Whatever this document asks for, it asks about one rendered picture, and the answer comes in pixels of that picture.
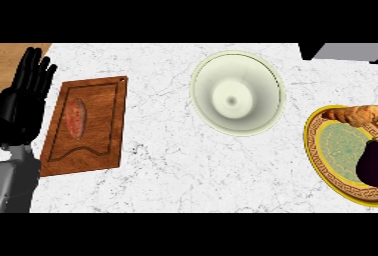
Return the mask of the pale cream bowl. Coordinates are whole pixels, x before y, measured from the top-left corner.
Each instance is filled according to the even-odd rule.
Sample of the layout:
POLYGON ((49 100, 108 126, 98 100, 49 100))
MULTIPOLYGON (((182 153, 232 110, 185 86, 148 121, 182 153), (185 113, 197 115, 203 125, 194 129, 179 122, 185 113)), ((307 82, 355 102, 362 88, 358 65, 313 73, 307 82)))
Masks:
POLYGON ((191 78, 198 115, 213 129, 251 136, 275 125, 285 106, 285 86, 269 62, 245 51, 222 51, 198 64, 191 78))

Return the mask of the yellow patterned plate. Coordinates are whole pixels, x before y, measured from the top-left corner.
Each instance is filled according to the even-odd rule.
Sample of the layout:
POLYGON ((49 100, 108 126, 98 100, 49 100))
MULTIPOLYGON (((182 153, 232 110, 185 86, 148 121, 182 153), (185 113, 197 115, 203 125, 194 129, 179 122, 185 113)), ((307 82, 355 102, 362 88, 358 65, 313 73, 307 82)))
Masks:
POLYGON ((356 174, 356 165, 366 142, 378 139, 378 124, 355 128, 322 117, 328 105, 310 115, 304 125, 304 148, 316 173, 334 191, 350 201, 378 207, 378 188, 366 185, 356 174))

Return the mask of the golden brown croissant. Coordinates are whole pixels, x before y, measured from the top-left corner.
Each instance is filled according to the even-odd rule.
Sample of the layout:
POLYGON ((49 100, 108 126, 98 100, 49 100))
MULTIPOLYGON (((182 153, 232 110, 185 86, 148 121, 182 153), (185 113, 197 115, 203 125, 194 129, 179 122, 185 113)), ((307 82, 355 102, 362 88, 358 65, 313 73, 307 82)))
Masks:
POLYGON ((324 112, 322 117, 347 123, 353 127, 378 124, 378 105, 331 108, 324 112))

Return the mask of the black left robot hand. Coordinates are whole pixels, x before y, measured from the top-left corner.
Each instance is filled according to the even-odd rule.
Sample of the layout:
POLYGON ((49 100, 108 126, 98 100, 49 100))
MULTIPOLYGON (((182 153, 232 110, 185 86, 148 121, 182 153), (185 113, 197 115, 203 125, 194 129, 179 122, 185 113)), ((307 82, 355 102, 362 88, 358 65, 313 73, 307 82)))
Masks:
POLYGON ((56 69, 42 49, 28 47, 12 85, 0 92, 0 146, 28 145, 40 134, 56 69))

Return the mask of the dark purple eggplant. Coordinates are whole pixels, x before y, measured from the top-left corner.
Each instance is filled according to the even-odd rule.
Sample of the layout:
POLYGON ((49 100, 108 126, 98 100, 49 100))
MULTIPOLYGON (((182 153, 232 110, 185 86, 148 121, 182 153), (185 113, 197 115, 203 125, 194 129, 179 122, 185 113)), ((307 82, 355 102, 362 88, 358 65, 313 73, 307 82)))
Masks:
POLYGON ((378 141, 366 143, 365 151, 356 165, 356 174, 361 181, 378 187, 378 141))

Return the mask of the brown wooden cutting board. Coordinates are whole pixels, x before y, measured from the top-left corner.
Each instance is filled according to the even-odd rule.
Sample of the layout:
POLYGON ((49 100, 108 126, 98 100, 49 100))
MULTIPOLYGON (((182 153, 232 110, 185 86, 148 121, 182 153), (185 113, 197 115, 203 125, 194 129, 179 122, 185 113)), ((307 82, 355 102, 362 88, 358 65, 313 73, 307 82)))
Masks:
POLYGON ((126 96, 126 76, 62 83, 40 156, 43 177, 120 166, 126 96), (80 140, 73 138, 65 121, 65 108, 76 98, 87 110, 80 140))

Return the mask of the grey appliance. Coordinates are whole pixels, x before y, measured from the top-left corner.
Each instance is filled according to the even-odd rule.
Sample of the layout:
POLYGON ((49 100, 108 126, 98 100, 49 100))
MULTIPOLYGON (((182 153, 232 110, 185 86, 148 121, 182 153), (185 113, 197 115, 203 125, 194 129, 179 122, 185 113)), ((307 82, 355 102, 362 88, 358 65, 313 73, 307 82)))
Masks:
POLYGON ((378 43, 300 43, 302 58, 366 61, 378 64, 378 43))

